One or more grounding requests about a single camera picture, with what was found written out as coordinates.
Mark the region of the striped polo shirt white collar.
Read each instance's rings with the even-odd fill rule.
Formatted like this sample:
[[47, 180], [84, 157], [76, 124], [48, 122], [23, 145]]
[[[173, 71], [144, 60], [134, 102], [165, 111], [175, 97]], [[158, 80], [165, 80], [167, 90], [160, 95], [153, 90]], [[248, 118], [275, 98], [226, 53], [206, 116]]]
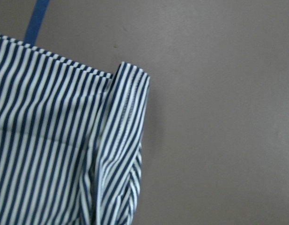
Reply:
[[0, 225], [129, 225], [149, 75], [0, 34]]

